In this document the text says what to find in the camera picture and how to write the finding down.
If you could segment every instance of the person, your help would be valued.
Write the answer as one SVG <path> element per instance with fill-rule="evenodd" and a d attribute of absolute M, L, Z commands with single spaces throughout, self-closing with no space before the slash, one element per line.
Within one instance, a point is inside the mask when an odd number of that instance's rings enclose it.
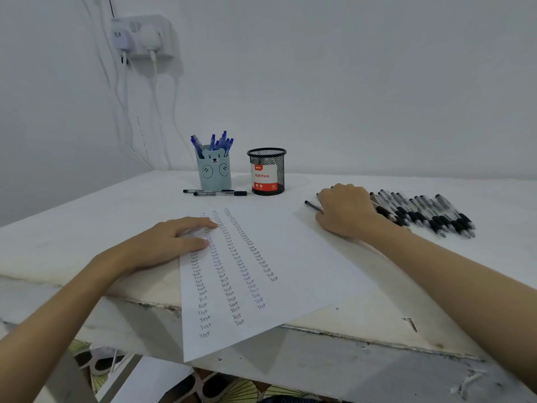
<path fill-rule="evenodd" d="M 537 392 L 537 290 L 402 229 L 376 213 L 362 187 L 319 194 L 325 230 L 379 250 L 420 285 L 486 352 Z M 209 218 L 161 222 L 95 256 L 0 341 L 3 401 L 32 402 L 99 298 L 118 279 L 208 246 L 182 235 Z"/>

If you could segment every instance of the patterned floor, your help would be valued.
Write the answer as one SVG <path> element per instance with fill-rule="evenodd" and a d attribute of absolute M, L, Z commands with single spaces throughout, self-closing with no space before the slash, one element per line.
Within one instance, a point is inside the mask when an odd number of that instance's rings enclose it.
<path fill-rule="evenodd" d="M 74 340 L 69 347 L 78 367 L 83 371 L 93 393 L 104 385 L 112 366 L 114 350 L 90 345 Z M 119 352 L 116 362 L 124 354 Z M 316 394 L 291 390 L 285 387 L 242 379 L 228 374 L 194 368 L 194 373 L 172 387 L 158 403 L 256 403 L 263 399 L 276 397 L 311 399 L 312 401 L 338 402 Z"/>

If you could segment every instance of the light blue pen holder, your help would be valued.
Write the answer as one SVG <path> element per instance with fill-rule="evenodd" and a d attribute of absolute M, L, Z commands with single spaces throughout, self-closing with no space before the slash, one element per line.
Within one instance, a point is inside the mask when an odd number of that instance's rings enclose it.
<path fill-rule="evenodd" d="M 229 152 L 225 154 L 224 148 L 209 150 L 210 146 L 203 146 L 198 161 L 198 173 L 200 175 L 201 189 L 206 191 L 221 191 L 232 188 L 232 174 L 229 169 Z"/>

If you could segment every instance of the person's left hand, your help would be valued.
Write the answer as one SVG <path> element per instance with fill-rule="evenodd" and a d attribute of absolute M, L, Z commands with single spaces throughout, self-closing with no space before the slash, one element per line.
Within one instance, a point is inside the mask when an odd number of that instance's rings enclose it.
<path fill-rule="evenodd" d="M 105 250 L 96 258 L 112 261 L 122 275 L 156 266 L 192 251 L 205 249 L 209 242 L 199 237 L 180 237 L 188 230 L 217 228 L 208 217 L 183 217 L 160 222 L 152 228 Z"/>

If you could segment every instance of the red and white label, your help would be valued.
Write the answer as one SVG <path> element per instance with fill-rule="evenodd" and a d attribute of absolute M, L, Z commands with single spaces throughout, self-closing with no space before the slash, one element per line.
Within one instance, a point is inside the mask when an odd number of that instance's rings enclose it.
<path fill-rule="evenodd" d="M 250 164 L 252 170 L 252 188 L 258 191 L 278 190 L 278 166 L 276 164 Z"/>

